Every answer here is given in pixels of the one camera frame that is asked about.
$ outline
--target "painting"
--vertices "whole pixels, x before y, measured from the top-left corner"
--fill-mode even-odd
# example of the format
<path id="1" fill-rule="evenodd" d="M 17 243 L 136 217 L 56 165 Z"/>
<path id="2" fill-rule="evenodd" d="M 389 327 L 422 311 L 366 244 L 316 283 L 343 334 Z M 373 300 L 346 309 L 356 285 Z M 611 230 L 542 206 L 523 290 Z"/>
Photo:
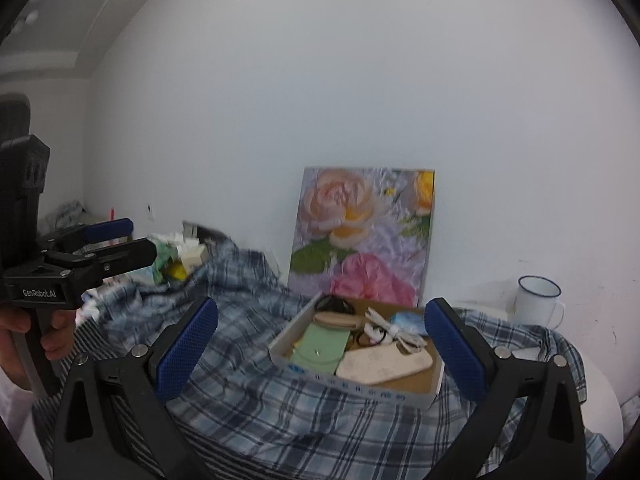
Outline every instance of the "painting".
<path id="1" fill-rule="evenodd" d="M 433 190 L 431 170 L 306 168 L 289 288 L 417 306 Z"/>

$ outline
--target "human hand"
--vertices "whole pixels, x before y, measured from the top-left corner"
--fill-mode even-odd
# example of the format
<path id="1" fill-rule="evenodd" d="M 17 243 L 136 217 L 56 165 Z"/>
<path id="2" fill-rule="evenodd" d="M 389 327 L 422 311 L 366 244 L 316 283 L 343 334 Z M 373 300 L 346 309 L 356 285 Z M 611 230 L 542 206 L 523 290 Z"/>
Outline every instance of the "human hand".
<path id="1" fill-rule="evenodd" d="M 23 309 L 0 304 L 0 368 L 12 383 L 23 390 L 31 390 L 31 385 L 11 332 L 25 334 L 30 328 L 31 319 Z M 74 345 L 75 331 L 75 310 L 57 310 L 53 313 L 51 329 L 40 340 L 48 360 L 54 361 L 69 354 Z"/>

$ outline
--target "mug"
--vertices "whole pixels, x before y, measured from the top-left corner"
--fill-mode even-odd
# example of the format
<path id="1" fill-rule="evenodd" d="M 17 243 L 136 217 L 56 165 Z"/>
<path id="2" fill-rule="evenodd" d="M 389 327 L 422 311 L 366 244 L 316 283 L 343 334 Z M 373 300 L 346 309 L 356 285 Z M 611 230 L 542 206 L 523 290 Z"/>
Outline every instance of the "mug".
<path id="1" fill-rule="evenodd" d="M 557 283 L 542 276 L 522 276 L 518 280 L 520 287 L 513 303 L 514 313 L 509 321 L 524 325 L 548 326 L 556 311 L 556 307 L 562 308 L 560 322 L 549 327 L 555 330 L 564 319 L 564 303 L 556 298 L 562 294 L 562 289 Z"/>

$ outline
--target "plaid shirt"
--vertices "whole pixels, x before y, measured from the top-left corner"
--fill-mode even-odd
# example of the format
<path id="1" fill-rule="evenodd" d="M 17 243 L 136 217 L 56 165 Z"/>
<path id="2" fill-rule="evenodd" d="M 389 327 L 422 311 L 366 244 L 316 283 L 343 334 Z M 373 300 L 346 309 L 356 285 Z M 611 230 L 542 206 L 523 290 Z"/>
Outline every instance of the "plaid shirt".
<path id="1" fill-rule="evenodd" d="M 182 395 L 167 404 L 188 442 L 221 478 L 422 479 L 462 430 L 475 405 L 460 396 L 445 373 L 428 409 L 362 399 L 325 388 L 276 368 L 266 346 L 308 301 L 281 288 L 262 254 L 231 242 L 211 250 L 210 260 L 180 285 L 127 285 L 98 305 L 98 326 L 78 330 L 76 351 L 97 358 L 123 355 L 151 344 L 177 322 L 197 294 L 218 304 L 218 329 Z M 580 355 L 562 336 L 538 326 L 514 326 L 471 311 L 464 321 L 491 346 L 539 346 L 539 358 L 564 355 L 578 398 L 586 400 Z M 36 430 L 49 462 L 60 395 L 34 407 Z M 524 399 L 517 399 L 482 473 L 498 466 L 516 430 Z M 122 407 L 125 418 L 129 416 Z M 154 460 L 135 428 L 130 439 L 139 460 Z M 585 430 L 588 478 L 613 456 L 600 434 Z"/>

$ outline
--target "cardboard box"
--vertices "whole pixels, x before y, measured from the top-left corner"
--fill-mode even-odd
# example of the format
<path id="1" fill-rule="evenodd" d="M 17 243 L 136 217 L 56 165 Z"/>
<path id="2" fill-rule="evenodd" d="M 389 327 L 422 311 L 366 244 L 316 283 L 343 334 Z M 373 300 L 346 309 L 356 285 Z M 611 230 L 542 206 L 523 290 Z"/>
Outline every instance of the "cardboard box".
<path id="1" fill-rule="evenodd" d="M 314 314 L 316 313 L 314 306 L 320 296 L 321 295 L 318 294 L 313 298 L 304 309 L 291 320 L 280 335 L 271 342 L 269 345 L 269 356 L 273 364 L 279 368 L 288 368 L 294 373 L 304 375 L 309 381 L 315 381 L 316 383 L 336 388 L 348 394 L 373 400 L 385 400 L 386 402 L 393 402 L 395 404 L 407 404 L 415 406 L 416 408 L 428 408 L 431 406 L 433 399 L 435 399 L 440 391 L 442 376 L 444 374 L 444 363 L 429 338 L 427 338 L 427 352 L 433 357 L 433 365 L 431 368 L 408 377 L 376 384 L 375 386 L 365 386 L 364 384 L 343 380 L 333 375 L 319 374 L 290 362 L 289 359 L 292 354 L 293 343 L 304 335 L 306 327 L 313 321 Z M 352 299 L 348 299 L 348 301 L 356 309 L 356 314 L 360 316 L 364 316 L 364 313 L 369 307 L 375 309 L 385 319 L 389 319 L 391 315 L 403 310 L 422 312 L 422 309 L 378 303 L 376 301 Z"/>

